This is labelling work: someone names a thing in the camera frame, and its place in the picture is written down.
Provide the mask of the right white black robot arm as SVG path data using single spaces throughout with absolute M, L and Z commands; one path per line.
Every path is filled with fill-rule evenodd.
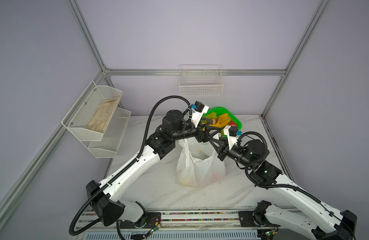
M 260 201 L 251 215 L 253 224 L 285 227 L 311 240 L 354 240 L 357 216 L 340 211 L 299 187 L 279 168 L 267 162 L 268 145 L 263 137 L 244 145 L 238 138 L 233 143 L 228 138 L 211 139 L 218 158 L 230 158 L 244 170 L 255 187 L 269 190 L 291 203 L 304 216 L 289 212 L 268 201 Z

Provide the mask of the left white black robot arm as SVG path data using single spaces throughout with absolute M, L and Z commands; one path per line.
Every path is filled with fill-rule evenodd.
M 110 226 L 117 220 L 143 224 L 146 211 L 138 202 L 121 202 L 126 189 L 148 168 L 162 160 L 176 144 L 182 147 L 177 165 L 177 181 L 180 185 L 197 188 L 209 185 L 226 174 L 212 141 L 224 127 L 230 125 L 228 114 L 220 116 L 212 112 L 203 116 L 192 110 L 192 118 L 185 120 L 182 112 L 171 110 L 162 124 L 143 143 L 131 160 L 99 183 L 91 181 L 86 186 L 89 205 L 97 214 L 94 224 Z

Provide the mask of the white plastic bag lemon print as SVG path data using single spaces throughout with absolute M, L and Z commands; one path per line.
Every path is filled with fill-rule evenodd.
M 203 188 L 226 176 L 225 163 L 211 143 L 198 142 L 195 138 L 177 141 L 182 148 L 176 177 L 180 186 Z

